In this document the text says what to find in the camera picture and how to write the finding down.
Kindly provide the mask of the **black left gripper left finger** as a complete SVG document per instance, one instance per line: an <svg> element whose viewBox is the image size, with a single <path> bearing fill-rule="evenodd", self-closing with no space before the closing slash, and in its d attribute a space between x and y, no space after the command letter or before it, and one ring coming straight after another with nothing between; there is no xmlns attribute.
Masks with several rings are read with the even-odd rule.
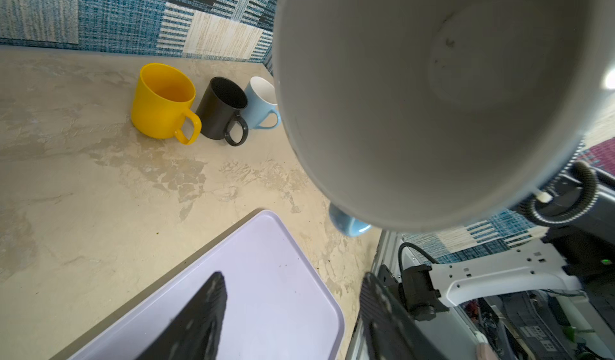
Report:
<svg viewBox="0 0 615 360"><path fill-rule="evenodd" d="M215 359L226 305L224 275L216 272L137 359Z"/></svg>

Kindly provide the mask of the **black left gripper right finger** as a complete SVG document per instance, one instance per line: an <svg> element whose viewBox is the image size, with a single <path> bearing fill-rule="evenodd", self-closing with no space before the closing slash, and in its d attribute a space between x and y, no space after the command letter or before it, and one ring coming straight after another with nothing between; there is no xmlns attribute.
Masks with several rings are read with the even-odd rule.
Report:
<svg viewBox="0 0 615 360"><path fill-rule="evenodd" d="M371 359L445 358L373 273L366 273L362 281L360 319Z"/></svg>

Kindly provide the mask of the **black mug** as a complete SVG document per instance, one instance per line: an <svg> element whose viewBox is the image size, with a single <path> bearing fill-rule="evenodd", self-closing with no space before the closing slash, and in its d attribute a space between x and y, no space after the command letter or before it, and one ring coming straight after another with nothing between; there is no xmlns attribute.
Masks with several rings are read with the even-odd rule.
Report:
<svg viewBox="0 0 615 360"><path fill-rule="evenodd" d="M248 139L249 128L241 111L247 106L246 94L234 81L212 78L195 112L202 124L200 133L211 140L225 140L234 147L243 145ZM231 136L234 124L242 129L239 141Z"/></svg>

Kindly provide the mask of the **teal dotted floral mug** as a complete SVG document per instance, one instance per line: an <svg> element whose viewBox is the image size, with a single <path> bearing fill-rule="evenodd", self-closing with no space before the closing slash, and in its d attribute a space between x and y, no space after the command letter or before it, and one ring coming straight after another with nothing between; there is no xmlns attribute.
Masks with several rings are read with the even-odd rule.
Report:
<svg viewBox="0 0 615 360"><path fill-rule="evenodd" d="M333 206L436 232L562 168L614 88L614 0L278 0L284 130Z"/></svg>

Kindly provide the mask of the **yellow mug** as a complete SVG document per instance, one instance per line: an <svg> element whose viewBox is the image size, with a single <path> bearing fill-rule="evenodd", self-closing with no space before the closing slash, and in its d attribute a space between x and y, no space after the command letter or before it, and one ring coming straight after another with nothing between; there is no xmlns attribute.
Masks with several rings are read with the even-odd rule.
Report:
<svg viewBox="0 0 615 360"><path fill-rule="evenodd" d="M161 63L144 65L131 108L132 124L148 137L174 137L191 145L202 129L200 118L192 112L195 98L195 85L180 70Z"/></svg>

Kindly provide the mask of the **light blue mug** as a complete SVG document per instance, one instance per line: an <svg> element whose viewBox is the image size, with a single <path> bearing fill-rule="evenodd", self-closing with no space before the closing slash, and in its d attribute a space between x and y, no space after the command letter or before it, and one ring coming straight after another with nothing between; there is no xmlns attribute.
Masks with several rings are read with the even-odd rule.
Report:
<svg viewBox="0 0 615 360"><path fill-rule="evenodd" d="M248 129L269 130L281 124L275 87L272 83L261 77L252 77L244 92L248 106L241 111L241 115ZM272 114L275 115L276 123L273 126L263 126L262 123Z"/></svg>

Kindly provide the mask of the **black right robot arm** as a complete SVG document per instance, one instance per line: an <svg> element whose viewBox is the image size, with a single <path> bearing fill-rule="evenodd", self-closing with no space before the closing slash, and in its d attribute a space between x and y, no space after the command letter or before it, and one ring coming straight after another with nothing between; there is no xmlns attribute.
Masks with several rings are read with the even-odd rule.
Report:
<svg viewBox="0 0 615 360"><path fill-rule="evenodd" d="M614 176L584 161L569 164L514 210L548 229L543 242L564 258L564 273L576 278L589 300L614 314Z"/></svg>

